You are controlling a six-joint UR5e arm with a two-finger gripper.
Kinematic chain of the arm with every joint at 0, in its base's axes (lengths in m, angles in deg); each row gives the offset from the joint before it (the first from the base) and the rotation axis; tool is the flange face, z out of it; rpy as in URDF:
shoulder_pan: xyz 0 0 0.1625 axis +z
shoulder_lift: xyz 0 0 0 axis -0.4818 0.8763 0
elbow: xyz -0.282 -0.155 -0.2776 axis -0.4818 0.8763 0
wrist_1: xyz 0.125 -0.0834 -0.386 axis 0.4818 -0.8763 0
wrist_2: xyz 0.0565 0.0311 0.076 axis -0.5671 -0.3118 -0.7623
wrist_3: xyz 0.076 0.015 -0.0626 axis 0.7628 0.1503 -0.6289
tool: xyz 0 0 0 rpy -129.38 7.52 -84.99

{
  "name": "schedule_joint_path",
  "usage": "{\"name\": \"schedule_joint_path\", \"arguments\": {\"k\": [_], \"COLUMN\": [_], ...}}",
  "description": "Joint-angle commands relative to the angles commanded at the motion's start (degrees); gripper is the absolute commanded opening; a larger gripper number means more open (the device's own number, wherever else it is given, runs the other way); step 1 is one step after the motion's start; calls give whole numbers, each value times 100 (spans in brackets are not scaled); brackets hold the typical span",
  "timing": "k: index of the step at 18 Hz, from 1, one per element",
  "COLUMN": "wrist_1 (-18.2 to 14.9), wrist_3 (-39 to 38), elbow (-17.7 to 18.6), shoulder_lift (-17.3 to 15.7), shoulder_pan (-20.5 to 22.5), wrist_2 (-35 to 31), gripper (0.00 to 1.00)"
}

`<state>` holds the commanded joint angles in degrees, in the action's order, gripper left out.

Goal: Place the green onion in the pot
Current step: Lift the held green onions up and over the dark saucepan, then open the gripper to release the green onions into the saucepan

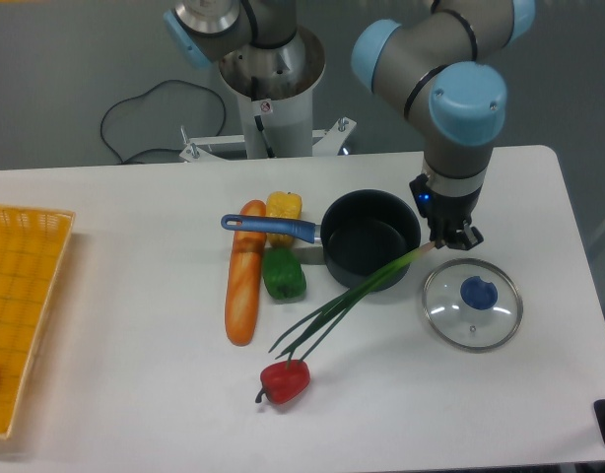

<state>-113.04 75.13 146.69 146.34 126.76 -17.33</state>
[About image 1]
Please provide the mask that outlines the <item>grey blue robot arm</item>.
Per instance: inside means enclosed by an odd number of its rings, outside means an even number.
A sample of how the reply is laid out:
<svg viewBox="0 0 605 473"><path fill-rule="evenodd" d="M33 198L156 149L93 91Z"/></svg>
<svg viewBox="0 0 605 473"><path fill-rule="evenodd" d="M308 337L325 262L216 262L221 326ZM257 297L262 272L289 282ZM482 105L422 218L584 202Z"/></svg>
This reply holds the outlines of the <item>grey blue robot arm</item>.
<svg viewBox="0 0 605 473"><path fill-rule="evenodd" d="M531 1L436 1L415 27L379 20L355 42L355 76L425 138L410 189L437 246L468 250L483 239L471 215L507 101L504 79L484 59L534 17ZM164 20L186 60L217 65L235 93L250 158L311 153L311 93L325 55L294 2L180 1Z"/></svg>

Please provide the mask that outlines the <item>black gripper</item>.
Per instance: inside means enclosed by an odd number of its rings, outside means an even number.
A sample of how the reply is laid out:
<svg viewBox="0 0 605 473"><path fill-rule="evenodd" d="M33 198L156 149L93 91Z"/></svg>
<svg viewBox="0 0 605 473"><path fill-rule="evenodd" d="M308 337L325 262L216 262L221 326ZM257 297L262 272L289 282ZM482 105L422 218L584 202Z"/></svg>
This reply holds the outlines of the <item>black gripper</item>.
<svg viewBox="0 0 605 473"><path fill-rule="evenodd" d="M462 196L447 196L429 187L430 179L424 173L410 182L410 189L420 215L427 220L430 242L435 248L471 250L484 241L480 231L472 225L472 212L480 195L480 188Z"/></svg>

